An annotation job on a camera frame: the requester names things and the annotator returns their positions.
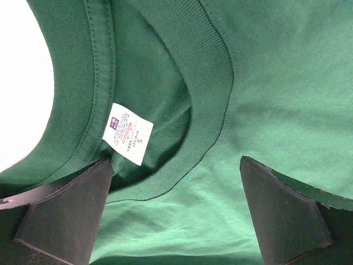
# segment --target size label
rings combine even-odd
[[[141,165],[153,124],[127,108],[113,103],[103,135],[116,152]]]

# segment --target green t-shirt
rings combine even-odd
[[[111,157],[90,263],[262,264],[242,156],[353,198],[350,1],[28,3],[54,104],[0,196]],[[153,123],[141,166],[102,140],[113,103]]]

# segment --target purple logo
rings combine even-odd
[[[114,130],[116,130],[116,127],[118,124],[119,124],[119,120],[117,120],[115,118],[111,118],[110,127],[112,127]]]

